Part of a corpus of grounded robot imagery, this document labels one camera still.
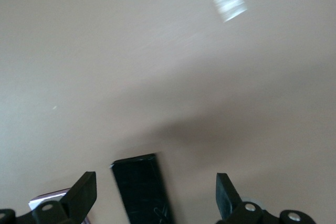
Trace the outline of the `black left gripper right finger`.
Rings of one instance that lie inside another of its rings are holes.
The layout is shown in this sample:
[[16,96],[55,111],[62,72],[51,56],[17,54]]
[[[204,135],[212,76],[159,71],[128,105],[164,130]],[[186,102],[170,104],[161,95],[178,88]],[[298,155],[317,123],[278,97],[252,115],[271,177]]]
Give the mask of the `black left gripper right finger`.
[[216,203],[222,218],[218,223],[315,223],[309,215],[301,211],[283,210],[276,217],[257,203],[243,201],[226,173],[216,175]]

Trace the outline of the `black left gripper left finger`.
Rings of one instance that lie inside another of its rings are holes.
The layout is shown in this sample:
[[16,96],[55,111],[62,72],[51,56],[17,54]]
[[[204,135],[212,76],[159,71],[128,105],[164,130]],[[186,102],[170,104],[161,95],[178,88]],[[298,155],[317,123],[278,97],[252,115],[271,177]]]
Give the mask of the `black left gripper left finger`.
[[96,200],[96,172],[85,172],[59,201],[43,202],[22,216],[1,209],[1,223],[82,223]]

